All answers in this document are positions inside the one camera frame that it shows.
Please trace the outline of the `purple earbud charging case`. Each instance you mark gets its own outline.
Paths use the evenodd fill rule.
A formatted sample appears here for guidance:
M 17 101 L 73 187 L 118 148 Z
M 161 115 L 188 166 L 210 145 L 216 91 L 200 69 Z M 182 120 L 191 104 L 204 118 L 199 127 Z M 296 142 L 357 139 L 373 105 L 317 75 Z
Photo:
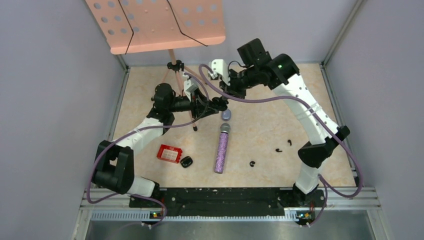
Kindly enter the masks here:
M 229 121 L 232 118 L 232 112 L 230 109 L 227 109 L 221 113 L 221 119 L 225 122 Z

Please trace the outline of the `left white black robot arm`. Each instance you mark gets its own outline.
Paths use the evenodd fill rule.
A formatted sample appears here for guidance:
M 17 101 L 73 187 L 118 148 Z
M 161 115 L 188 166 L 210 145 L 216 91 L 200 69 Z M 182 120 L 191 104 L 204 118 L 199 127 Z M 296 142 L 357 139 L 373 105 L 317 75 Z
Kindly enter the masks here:
M 140 195 L 149 207 L 160 202 L 158 183 L 135 176 L 134 158 L 151 141 L 164 135 L 172 126 L 176 112 L 189 112 L 201 119 L 225 111 L 228 101 L 221 97 L 208 99 L 198 87 L 190 96 L 178 96 L 168 83 L 156 86 L 153 106 L 146 118 L 125 137 L 114 142 L 102 141 L 97 148 L 91 182 L 121 195 Z

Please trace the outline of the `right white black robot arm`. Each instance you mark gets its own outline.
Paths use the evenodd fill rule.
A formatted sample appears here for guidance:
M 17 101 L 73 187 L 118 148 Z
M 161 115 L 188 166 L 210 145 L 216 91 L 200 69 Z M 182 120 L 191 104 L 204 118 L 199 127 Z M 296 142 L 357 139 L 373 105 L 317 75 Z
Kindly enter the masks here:
M 314 198 L 319 174 L 325 160 L 349 134 L 347 126 L 339 126 L 322 109 L 307 88 L 300 69 L 285 54 L 271 57 L 255 38 L 238 48 L 244 69 L 237 72 L 222 59 L 209 63 L 211 76 L 220 78 L 220 88 L 228 95 L 245 98 L 246 91 L 258 85 L 268 87 L 284 102 L 305 130 L 308 142 L 298 150 L 302 162 L 300 173 L 293 186 L 293 200 L 307 206 Z

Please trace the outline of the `black earbud case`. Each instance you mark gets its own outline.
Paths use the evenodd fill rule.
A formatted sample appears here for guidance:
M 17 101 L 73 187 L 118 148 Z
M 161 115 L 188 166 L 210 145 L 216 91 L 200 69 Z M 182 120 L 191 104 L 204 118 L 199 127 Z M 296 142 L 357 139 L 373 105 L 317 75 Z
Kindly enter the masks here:
M 229 101 L 225 97 L 214 97 L 209 106 L 216 111 L 223 112 L 228 109 Z
M 184 158 L 182 158 L 180 160 L 180 165 L 183 168 L 188 168 L 188 167 L 190 167 L 193 164 L 193 162 L 194 161 L 193 161 L 193 159 L 190 156 L 185 156 Z

